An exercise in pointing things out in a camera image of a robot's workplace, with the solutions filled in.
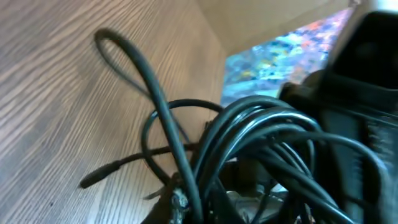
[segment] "beige wall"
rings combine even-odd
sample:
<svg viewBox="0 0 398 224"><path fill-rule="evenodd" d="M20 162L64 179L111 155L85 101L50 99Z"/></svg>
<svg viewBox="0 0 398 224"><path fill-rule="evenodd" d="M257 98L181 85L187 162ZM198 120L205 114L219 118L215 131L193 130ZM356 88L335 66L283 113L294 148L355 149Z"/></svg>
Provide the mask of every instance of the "beige wall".
<svg viewBox="0 0 398 224"><path fill-rule="evenodd" d="M197 0L234 54L348 7L348 0Z"/></svg>

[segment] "black cable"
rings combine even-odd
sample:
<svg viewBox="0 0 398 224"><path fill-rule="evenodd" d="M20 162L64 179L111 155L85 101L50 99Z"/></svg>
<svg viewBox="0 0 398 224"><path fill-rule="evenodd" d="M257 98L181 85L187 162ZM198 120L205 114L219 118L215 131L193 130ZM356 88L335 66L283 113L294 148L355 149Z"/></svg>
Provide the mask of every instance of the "black cable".
<svg viewBox="0 0 398 224"><path fill-rule="evenodd" d="M197 148L198 144L185 144L185 150L187 151L194 151ZM156 155L161 155L165 153L169 153L170 148L168 146L158 148L158 149L153 149L149 151L150 156L156 156ZM105 164L101 166L100 168L97 168L93 172L89 173L86 175L81 181L80 181L80 187L83 189L86 189L99 181L105 179L107 176L112 174L113 172L116 172L117 170L120 169L121 166L129 163L129 162L134 162L139 159L144 159L145 155L143 153L135 153L133 155L127 156L123 159L113 161L109 164Z"/></svg>
<svg viewBox="0 0 398 224"><path fill-rule="evenodd" d="M217 105L212 102L203 101L203 100L192 100L192 99L184 99L184 100L175 100L169 103L170 109L179 108L179 107L186 107L186 106L197 106L201 108L207 108L213 110L215 112L221 112L223 107ZM156 162L152 159L150 150L147 146L147 138L148 132L150 127L152 126L155 119L158 117L158 112L154 110L149 117L147 118L141 132L141 149L144 155L144 159L147 162L150 169L153 173L162 181L163 184L167 184L170 181L170 177L161 169Z"/></svg>
<svg viewBox="0 0 398 224"><path fill-rule="evenodd" d="M148 92L130 79L126 75L127 73L111 60L102 44L106 39L111 40L131 59L144 80ZM95 42L108 65L128 84L151 99L155 105L155 111L149 115L142 127L142 154L131 155L106 164L83 179L82 187L100 181L118 170L121 165L137 159L145 159L154 174L164 184L168 184L170 177L156 164L152 156L171 152L182 178L183 189L188 196L192 220L203 223L208 222L205 220L206 218L214 217L214 215L209 215L208 208L211 208L209 205L211 200L209 200L208 194L211 189L214 190L214 187L223 188L218 180L218 174L224 163L232 157L249 156L257 159L276 181L291 192L282 206L280 215L284 215L288 209L294 209L305 217L308 215L305 206L307 204L314 209L317 220L352 223L352 220L338 208L333 198L313 177L317 157L314 141L318 141L317 150L323 150L324 143L329 142L344 144L364 154L377 169L381 185L389 184L390 180L386 174L385 165L370 149L359 142L322 132L314 119L294 110L286 102L267 96L249 96L232 103L227 108L222 108L211 102L191 99L175 100L168 103L153 71L135 46L117 33L107 29L96 32ZM170 109L182 106L198 106L219 113L205 129L197 144L183 146L179 139L176 125L189 142L188 136L173 117ZM147 135L157 117L160 119L169 147L150 150L147 146ZM296 141L306 143L304 150L306 153L302 153L304 160L297 153L298 150L293 147L296 144L292 143ZM304 144L299 144L299 146L301 152L301 147L304 147ZM190 164L185 157L185 150L193 150ZM266 209L267 197L264 196L263 200L254 222L258 221Z"/></svg>
<svg viewBox="0 0 398 224"><path fill-rule="evenodd" d="M198 187L192 174L190 164L185 157L183 144L178 136L177 127L173 122L174 117L169 110L169 105L154 72L140 51L136 49L130 41L124 39L124 37L108 29L100 29L95 33L95 42L97 46L101 46L102 41L106 39L111 40L130 58L131 62L135 65L137 71L141 75L148 92L150 93L150 98L155 109L159 114L160 123L164 129L164 133L171 148L172 155L174 156L178 171L185 183L187 195L190 199L190 205L192 206L193 220L197 223L202 223L204 221L203 210L201 207Z"/></svg>

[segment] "wooden desk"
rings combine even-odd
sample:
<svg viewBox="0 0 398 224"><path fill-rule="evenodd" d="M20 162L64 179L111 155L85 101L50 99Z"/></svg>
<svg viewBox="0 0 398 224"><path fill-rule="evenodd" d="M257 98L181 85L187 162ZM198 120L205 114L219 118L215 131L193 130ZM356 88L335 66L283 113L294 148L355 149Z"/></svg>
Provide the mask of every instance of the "wooden desk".
<svg viewBox="0 0 398 224"><path fill-rule="evenodd" d="M155 202L141 198L160 187L142 161L78 188L140 151L153 110L104 64L93 33L110 27L138 45L168 99L219 102L226 54L196 2L14 0L0 10L0 223L139 223ZM193 139L211 116L176 112ZM165 145L158 128L151 141ZM169 156L159 160L172 172Z"/></svg>

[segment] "tangled cables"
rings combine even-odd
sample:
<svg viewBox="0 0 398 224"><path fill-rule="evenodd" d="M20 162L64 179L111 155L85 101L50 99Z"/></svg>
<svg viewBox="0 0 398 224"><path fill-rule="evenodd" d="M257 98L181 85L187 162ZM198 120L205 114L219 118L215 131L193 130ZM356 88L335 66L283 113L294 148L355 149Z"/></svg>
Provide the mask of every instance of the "tangled cables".
<svg viewBox="0 0 398 224"><path fill-rule="evenodd" d="M131 80L111 60L103 47L104 40L112 41L130 58L144 80L148 92ZM314 180L316 150L322 150L327 144L344 144L363 154L378 171L379 181L382 184L386 181L384 164L369 148L352 139L324 133L314 119L283 101L266 96L250 96L226 108L203 100L167 102L149 64L128 40L111 30L100 29L95 33L95 43L108 65L121 78L152 100L155 111L149 115L141 132L142 153L114 161L94 171L82 180L80 185L83 188L104 179L123 164L137 159L145 159L153 173L167 185L170 177L156 164L152 156L171 152L189 199L192 220L195 223L205 223L210 192L220 184L218 174L223 165L234 157L248 157L259 161L276 181L289 190L286 206L281 208L280 216L289 206L296 206L301 208L303 222L308 222L308 216L311 215L308 213L311 213L311 210L306 208L310 207L317 211L321 220L354 223L339 209L328 192ZM185 106L207 108L218 113L196 144L182 144L178 129L183 130L175 122L170 111L172 108ZM160 119L169 147L150 150L147 146L147 134L157 118ZM190 162L185 156L186 150L194 151ZM264 209L265 200L252 223L258 222Z"/></svg>

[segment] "cable end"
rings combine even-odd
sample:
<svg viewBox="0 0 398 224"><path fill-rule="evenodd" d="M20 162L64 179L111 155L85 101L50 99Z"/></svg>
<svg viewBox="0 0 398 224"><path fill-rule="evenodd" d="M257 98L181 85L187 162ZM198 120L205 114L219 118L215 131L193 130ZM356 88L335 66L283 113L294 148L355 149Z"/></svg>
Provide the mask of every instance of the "cable end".
<svg viewBox="0 0 398 224"><path fill-rule="evenodd" d="M86 175L83 180L80 181L80 187L86 189L91 185L98 183L99 181L105 179L107 176L113 172L120 169L120 162L114 161L112 163L101 166L100 168L94 170L93 172Z"/></svg>

